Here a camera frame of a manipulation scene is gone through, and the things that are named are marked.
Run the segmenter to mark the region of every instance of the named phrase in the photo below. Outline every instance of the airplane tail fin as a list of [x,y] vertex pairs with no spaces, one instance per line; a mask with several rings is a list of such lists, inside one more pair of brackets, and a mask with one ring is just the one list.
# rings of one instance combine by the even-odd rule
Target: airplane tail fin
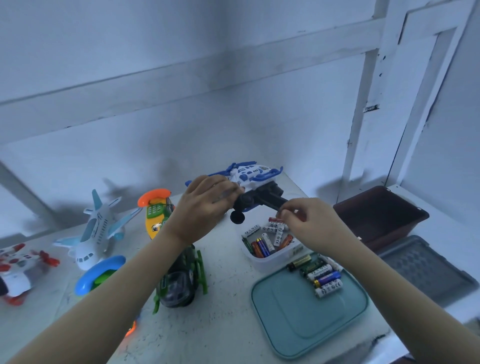
[[100,196],[96,192],[96,190],[92,190],[92,197],[93,197],[93,205],[95,210],[98,210],[102,207],[102,200],[100,200]]

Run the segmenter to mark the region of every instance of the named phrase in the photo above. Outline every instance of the finger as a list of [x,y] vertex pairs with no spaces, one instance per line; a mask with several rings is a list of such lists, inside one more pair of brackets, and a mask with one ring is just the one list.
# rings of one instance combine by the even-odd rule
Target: finger
[[217,183],[211,189],[204,193],[205,198],[209,202],[217,202],[221,198],[226,197],[229,192],[234,191],[238,187],[238,184],[231,181],[222,181]]
[[196,195],[202,194],[222,181],[227,181],[227,178],[225,176],[222,176],[221,174],[215,174],[213,176],[205,178],[203,181],[200,182],[200,184],[193,193]]
[[190,194],[192,193],[193,191],[195,191],[195,189],[198,187],[198,185],[204,180],[208,178],[208,176],[206,174],[202,175],[202,176],[198,176],[197,178],[195,178],[187,187],[187,190],[185,191],[186,194]]
[[225,214],[228,210],[233,208],[233,204],[237,198],[245,192],[245,188],[237,187],[225,198],[222,198],[217,203],[213,204],[214,208],[218,210],[219,214]]
[[302,221],[290,210],[282,210],[280,218],[286,223],[292,232],[299,229],[302,224]]
[[280,209],[278,209],[278,212],[276,215],[277,217],[280,217],[280,214],[282,213],[283,210],[290,210],[290,211],[301,210],[304,213],[306,213],[309,206],[310,206],[309,198],[292,198],[291,200],[288,200],[287,202],[285,202],[280,207]]

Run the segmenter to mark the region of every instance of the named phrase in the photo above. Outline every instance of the teal lid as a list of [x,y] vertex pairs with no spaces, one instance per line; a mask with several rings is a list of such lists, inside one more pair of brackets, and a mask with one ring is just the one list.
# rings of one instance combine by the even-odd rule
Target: teal lid
[[284,268],[253,285],[254,310],[277,355],[295,359],[305,354],[367,309],[367,293],[346,270],[341,281],[341,289],[322,298],[298,270]]

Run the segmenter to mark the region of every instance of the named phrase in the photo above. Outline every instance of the airplane window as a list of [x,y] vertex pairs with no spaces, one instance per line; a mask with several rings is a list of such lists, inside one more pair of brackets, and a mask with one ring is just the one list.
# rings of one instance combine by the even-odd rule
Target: airplane window
[[88,222],[88,224],[85,228],[85,231],[82,235],[82,238],[80,239],[81,243],[86,242],[88,239],[90,239],[90,237],[92,236],[93,228],[95,227],[95,225],[96,225],[96,218],[93,218]]

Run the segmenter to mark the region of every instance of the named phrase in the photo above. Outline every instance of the white plastic container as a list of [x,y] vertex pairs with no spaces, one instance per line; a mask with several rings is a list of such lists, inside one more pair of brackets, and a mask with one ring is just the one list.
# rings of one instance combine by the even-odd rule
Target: white plastic container
[[[297,239],[294,239],[289,245],[285,248],[267,256],[265,258],[257,258],[253,256],[245,246],[242,241],[241,235],[246,232],[248,229],[252,228],[255,225],[263,226],[268,223],[268,218],[274,217],[276,211],[266,207],[258,206],[253,210],[250,210],[245,213],[245,221],[240,225],[235,225],[235,231],[237,233],[238,239],[236,243],[243,251],[245,256],[250,260],[252,266],[262,273],[271,273],[282,267],[285,267],[288,263],[295,260],[296,258],[303,256],[305,254],[311,253],[312,251],[300,243]],[[247,240],[249,243],[254,241],[257,237],[260,238],[264,231],[258,231]],[[289,234],[289,231],[283,233],[282,240]]]

